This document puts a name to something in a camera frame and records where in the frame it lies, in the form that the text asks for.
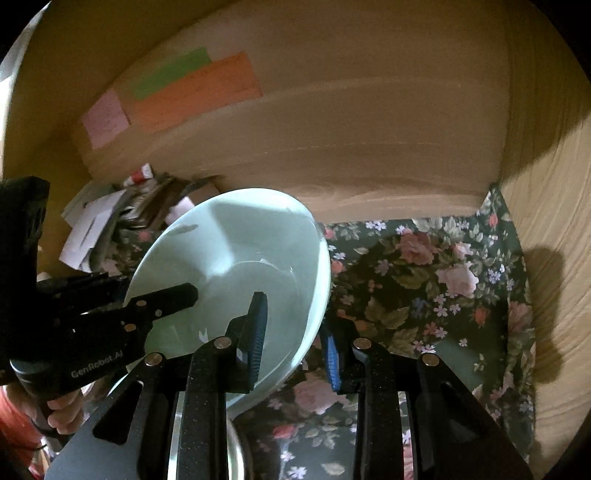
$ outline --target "orange sleeve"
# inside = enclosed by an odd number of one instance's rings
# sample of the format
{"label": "orange sleeve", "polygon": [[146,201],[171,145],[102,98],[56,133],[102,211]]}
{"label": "orange sleeve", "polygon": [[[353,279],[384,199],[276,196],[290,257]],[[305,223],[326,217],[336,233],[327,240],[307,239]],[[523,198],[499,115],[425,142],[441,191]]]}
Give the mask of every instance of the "orange sleeve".
{"label": "orange sleeve", "polygon": [[0,432],[14,446],[14,455],[29,467],[35,449],[39,447],[41,434],[23,412],[10,403],[0,387]]}

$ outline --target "floral fabric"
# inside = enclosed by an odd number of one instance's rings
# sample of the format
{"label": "floral fabric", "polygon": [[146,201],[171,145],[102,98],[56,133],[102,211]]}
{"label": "floral fabric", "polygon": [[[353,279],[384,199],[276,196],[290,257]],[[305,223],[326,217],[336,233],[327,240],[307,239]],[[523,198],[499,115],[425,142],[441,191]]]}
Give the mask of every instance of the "floral fabric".
{"label": "floral fabric", "polygon": [[[533,441],[534,329],[521,247],[496,186],[471,217],[326,225],[329,309],[393,353],[436,352],[527,460]],[[410,428],[399,395],[405,478]],[[357,398],[326,381],[320,343],[236,426],[261,480],[350,478]]]}

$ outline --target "finger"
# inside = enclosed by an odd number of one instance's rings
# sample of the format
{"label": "finger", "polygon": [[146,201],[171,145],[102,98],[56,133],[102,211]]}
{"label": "finger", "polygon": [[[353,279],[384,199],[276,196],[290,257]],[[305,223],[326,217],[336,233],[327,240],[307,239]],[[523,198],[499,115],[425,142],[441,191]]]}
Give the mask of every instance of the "finger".
{"label": "finger", "polygon": [[72,403],[47,417],[47,423],[55,429],[64,428],[74,421],[83,405],[84,396],[82,396],[82,392],[78,391],[78,396]]}
{"label": "finger", "polygon": [[106,377],[99,378],[86,386],[86,390],[82,390],[85,401],[93,401],[101,397],[106,397],[107,393],[111,389],[110,380],[113,375],[107,375]]}
{"label": "finger", "polygon": [[35,402],[33,402],[32,398],[19,382],[4,385],[4,391],[6,392],[8,401],[17,410],[20,410],[33,420],[37,418],[38,409]]}
{"label": "finger", "polygon": [[76,416],[74,417],[74,420],[72,420],[72,422],[70,422],[67,426],[58,428],[57,433],[61,435],[71,435],[72,433],[76,433],[82,425],[83,421],[84,412],[82,410],[79,410]]}
{"label": "finger", "polygon": [[73,392],[70,392],[64,395],[63,397],[56,398],[55,400],[50,400],[49,402],[47,402],[47,406],[49,406],[49,408],[51,408],[52,410],[61,410],[63,408],[66,408],[74,400],[76,400],[79,393],[80,390],[74,390]]}

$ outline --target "metal bolt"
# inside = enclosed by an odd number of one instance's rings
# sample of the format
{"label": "metal bolt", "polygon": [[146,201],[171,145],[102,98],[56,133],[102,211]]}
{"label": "metal bolt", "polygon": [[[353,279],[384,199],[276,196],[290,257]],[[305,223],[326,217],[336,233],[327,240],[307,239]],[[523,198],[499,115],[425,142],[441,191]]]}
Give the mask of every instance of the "metal bolt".
{"label": "metal bolt", "polygon": [[371,347],[371,340],[369,338],[356,338],[353,340],[353,346],[359,350],[367,350]]}
{"label": "metal bolt", "polygon": [[439,357],[434,353],[425,353],[423,355],[423,363],[430,367],[436,367],[439,365]]}
{"label": "metal bolt", "polygon": [[144,363],[149,367],[155,367],[162,361],[162,355],[159,353],[149,353],[144,358]]}
{"label": "metal bolt", "polygon": [[219,337],[213,341],[213,346],[215,348],[219,348],[220,350],[228,348],[231,344],[232,339],[230,337]]}

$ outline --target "orange paper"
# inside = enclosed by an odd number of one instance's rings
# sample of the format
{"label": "orange paper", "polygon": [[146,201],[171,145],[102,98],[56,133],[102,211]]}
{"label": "orange paper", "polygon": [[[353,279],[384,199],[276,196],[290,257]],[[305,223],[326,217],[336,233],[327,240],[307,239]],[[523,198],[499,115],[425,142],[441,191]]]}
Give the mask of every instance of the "orange paper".
{"label": "orange paper", "polygon": [[144,130],[157,132],[189,117],[261,96],[248,56],[241,52],[185,75],[135,103],[132,110]]}

